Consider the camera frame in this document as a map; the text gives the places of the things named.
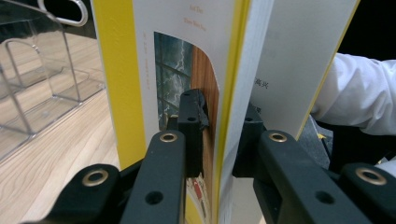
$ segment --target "yellow book cover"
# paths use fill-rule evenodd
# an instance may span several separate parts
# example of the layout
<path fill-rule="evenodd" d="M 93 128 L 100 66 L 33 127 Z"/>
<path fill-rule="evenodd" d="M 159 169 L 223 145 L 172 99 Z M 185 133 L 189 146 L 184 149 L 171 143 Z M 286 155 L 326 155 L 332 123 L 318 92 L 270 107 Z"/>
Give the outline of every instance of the yellow book cover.
<path fill-rule="evenodd" d="M 186 222 L 230 223 L 231 171 L 273 0 L 92 1 L 121 169 L 145 156 L 200 89 L 204 173 L 187 179 Z"/>

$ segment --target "white cloth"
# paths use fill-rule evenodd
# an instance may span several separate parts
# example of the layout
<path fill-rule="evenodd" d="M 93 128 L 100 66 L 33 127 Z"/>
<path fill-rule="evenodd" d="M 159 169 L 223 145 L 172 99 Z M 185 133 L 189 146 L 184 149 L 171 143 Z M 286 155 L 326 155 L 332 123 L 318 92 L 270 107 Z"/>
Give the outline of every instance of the white cloth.
<path fill-rule="evenodd" d="M 373 135 L 396 135 L 396 60 L 337 53 L 311 115 Z"/>

